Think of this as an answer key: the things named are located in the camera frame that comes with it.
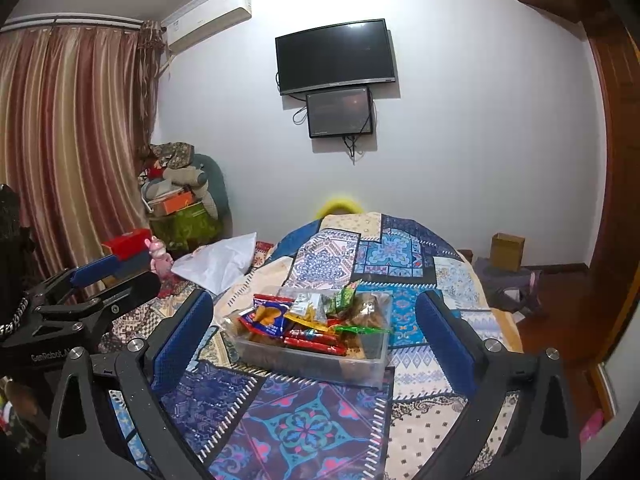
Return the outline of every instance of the air conditioner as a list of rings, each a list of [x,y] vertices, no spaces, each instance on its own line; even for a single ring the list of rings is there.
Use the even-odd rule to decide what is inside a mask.
[[[207,0],[167,27],[169,49],[177,54],[250,17],[251,0]]]

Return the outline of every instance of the baseboard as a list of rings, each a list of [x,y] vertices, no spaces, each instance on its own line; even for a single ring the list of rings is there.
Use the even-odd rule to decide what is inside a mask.
[[[543,274],[562,274],[565,272],[583,272],[586,274],[589,270],[587,264],[528,265],[525,267],[531,270],[541,270]]]

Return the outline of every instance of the bed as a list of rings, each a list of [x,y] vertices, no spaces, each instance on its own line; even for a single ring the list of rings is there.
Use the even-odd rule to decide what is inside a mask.
[[[418,222],[380,213],[326,216],[287,235],[243,279],[214,298],[214,321],[161,403],[214,478],[412,478],[446,436],[466,399],[456,394],[415,321],[418,294],[437,289],[481,338],[522,351],[510,314],[488,307],[471,265]],[[238,360],[216,320],[248,306],[267,285],[362,290],[392,297],[389,366],[382,388],[277,375]],[[102,342],[112,351],[147,337],[194,289],[180,282],[122,317]],[[136,463],[153,470],[118,392],[112,402]],[[491,463],[513,415],[505,398],[473,471]]]

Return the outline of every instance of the curtain rod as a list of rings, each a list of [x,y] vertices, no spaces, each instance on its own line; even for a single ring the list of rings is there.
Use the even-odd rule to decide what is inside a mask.
[[[42,27],[44,25],[106,25],[108,27],[130,28],[140,30],[142,20],[107,16],[105,14],[86,14],[84,12],[50,12],[46,14],[30,14],[19,18],[10,18],[4,22],[0,32],[17,30],[18,28]]]

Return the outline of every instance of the red gift box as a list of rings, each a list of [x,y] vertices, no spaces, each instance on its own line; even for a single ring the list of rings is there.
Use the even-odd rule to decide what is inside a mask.
[[[103,242],[102,252],[105,256],[115,254],[123,262],[139,252],[146,250],[145,240],[151,240],[150,229],[136,229],[130,233]]]

